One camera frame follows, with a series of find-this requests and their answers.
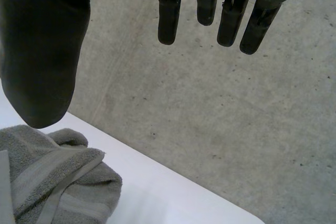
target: concrete floor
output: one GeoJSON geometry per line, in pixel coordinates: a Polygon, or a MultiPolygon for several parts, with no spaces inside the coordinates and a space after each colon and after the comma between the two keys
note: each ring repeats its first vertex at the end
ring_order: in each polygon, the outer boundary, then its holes
{"type": "Polygon", "coordinates": [[[70,112],[266,224],[335,223],[336,0],[287,1],[252,56],[217,44],[221,1],[164,46],[158,0],[92,0],[70,112]]]}

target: white table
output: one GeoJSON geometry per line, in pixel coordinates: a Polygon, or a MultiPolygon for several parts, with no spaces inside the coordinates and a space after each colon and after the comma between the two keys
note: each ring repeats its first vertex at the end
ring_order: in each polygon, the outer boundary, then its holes
{"type": "MultiPolygon", "coordinates": [[[[0,84],[0,129],[24,124],[0,84]]],[[[63,128],[81,132],[89,147],[106,152],[104,162],[123,179],[121,198],[108,224],[263,224],[226,199],[135,151],[67,113],[42,131],[63,128]]]]}

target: terry cloth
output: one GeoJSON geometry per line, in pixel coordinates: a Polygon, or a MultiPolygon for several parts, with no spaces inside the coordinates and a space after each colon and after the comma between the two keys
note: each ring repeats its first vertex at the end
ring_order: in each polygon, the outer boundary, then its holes
{"type": "Polygon", "coordinates": [[[106,223],[122,180],[102,162],[104,152],[87,146],[86,138],[70,129],[45,135],[20,125],[0,131],[10,180],[10,187],[0,180],[0,193],[8,197],[5,192],[11,190],[16,224],[106,223]]]}

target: gray towel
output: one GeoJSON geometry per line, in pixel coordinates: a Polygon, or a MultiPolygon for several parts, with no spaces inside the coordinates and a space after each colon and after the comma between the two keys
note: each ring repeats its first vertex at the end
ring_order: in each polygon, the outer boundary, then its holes
{"type": "Polygon", "coordinates": [[[23,125],[0,131],[17,224],[106,223],[122,181],[102,162],[104,153],[87,146],[70,129],[49,135],[23,125]]]}

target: gray concrete surface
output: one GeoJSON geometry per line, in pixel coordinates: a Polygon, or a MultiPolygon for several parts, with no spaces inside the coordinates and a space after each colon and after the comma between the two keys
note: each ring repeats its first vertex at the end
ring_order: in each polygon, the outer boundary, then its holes
{"type": "Polygon", "coordinates": [[[164,46],[158,0],[92,0],[70,112],[266,224],[336,223],[336,0],[287,1],[252,56],[216,43],[221,1],[164,46]]]}

